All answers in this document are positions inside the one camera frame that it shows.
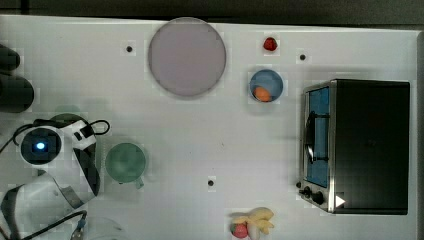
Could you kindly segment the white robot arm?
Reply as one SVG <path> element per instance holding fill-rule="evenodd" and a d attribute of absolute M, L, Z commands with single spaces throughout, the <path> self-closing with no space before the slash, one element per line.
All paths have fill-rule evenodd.
<path fill-rule="evenodd" d="M 26 166 L 41 174 L 3 194 L 1 216 L 11 240 L 28 240 L 98 195 L 96 137 L 83 119 L 37 119 L 14 141 Z"/>

